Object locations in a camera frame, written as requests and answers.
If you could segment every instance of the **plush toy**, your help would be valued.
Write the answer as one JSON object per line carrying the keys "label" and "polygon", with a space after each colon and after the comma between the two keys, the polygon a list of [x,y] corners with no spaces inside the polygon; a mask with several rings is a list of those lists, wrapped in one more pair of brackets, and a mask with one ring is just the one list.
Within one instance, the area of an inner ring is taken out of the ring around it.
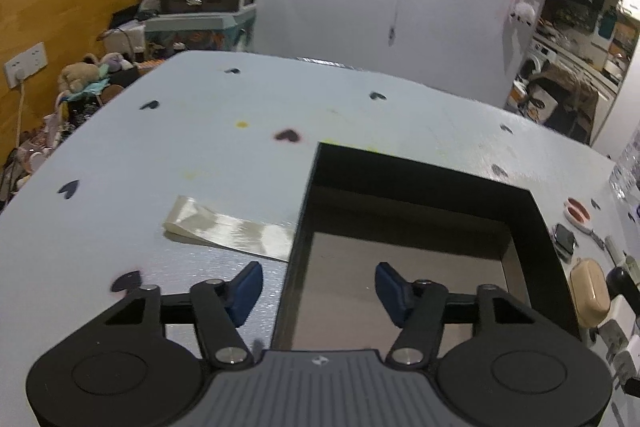
{"label": "plush toy", "polygon": [[519,2],[511,12],[511,18],[518,22],[525,23],[527,26],[533,26],[536,23],[536,11],[533,6],[526,2]]}
{"label": "plush toy", "polygon": [[87,62],[88,64],[94,64],[95,66],[101,66],[106,64],[109,68],[109,73],[117,73],[120,70],[130,70],[133,67],[133,64],[125,58],[120,53],[107,53],[104,55],[102,60],[98,60],[92,53],[87,53],[82,59],[83,62]]}
{"label": "plush toy", "polygon": [[78,62],[64,68],[58,77],[59,92],[80,92],[89,84],[100,80],[100,69],[95,64]]}

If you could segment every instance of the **black phone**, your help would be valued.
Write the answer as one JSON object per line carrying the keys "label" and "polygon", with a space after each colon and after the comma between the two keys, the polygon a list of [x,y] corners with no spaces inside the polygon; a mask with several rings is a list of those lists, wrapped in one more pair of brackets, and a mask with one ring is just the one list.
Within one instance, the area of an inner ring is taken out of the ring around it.
{"label": "black phone", "polygon": [[568,257],[569,259],[571,259],[574,254],[575,245],[577,244],[575,242],[574,232],[558,223],[556,225],[556,228],[554,229],[553,240],[558,253],[560,253],[563,257]]}

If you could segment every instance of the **white table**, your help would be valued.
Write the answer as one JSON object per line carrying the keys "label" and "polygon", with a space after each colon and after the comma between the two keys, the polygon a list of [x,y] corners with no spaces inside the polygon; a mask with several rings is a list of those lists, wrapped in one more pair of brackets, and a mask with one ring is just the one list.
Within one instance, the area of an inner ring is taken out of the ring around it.
{"label": "white table", "polygon": [[[225,73],[230,68],[240,73]],[[371,100],[371,91],[386,100]],[[150,100],[159,107],[139,109]],[[302,140],[273,139],[287,128]],[[550,227],[564,220],[567,196],[594,198],[602,208],[594,211],[596,232],[640,253],[638,228],[607,185],[613,163],[524,118],[385,74],[186,52],[101,109],[0,217],[0,425],[37,425],[24,392],[31,364],[121,296],[110,293],[119,275],[139,269],[164,293],[181,293],[233,277],[254,259],[166,238],[161,224],[177,195],[295,226],[320,140],[528,188]],[[494,174],[494,164],[508,178]],[[57,191],[72,180],[78,190],[65,200]],[[577,238],[578,255],[613,268],[590,238]],[[264,291],[241,333],[249,345],[268,346],[286,264],[260,261]],[[594,349],[604,355],[601,340]],[[640,425],[640,400],[616,390],[602,425]]]}

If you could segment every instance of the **teddy bear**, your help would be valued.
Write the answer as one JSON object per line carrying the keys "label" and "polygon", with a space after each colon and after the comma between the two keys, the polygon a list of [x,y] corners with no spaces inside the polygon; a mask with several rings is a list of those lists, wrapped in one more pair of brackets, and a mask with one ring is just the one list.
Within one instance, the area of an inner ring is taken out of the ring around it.
{"label": "teddy bear", "polygon": [[89,84],[100,80],[100,68],[95,64],[78,62],[62,70],[58,77],[58,90],[64,93],[80,92]]}
{"label": "teddy bear", "polygon": [[87,62],[88,64],[94,64],[98,67],[106,64],[108,69],[108,73],[117,73],[120,70],[130,70],[133,67],[133,64],[125,58],[120,53],[107,53],[101,60],[98,60],[92,53],[87,53],[82,59],[83,62]]}

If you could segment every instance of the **metal pivot screw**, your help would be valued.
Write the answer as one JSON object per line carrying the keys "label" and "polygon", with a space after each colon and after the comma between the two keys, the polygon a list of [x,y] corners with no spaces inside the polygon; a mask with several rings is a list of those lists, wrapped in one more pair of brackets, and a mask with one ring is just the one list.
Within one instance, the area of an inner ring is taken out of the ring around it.
{"label": "metal pivot screw", "polygon": [[248,353],[242,347],[223,347],[216,351],[216,360],[222,363],[240,363],[246,360]]}
{"label": "metal pivot screw", "polygon": [[414,347],[401,347],[391,354],[391,358],[402,365],[414,365],[421,362],[424,355]]}

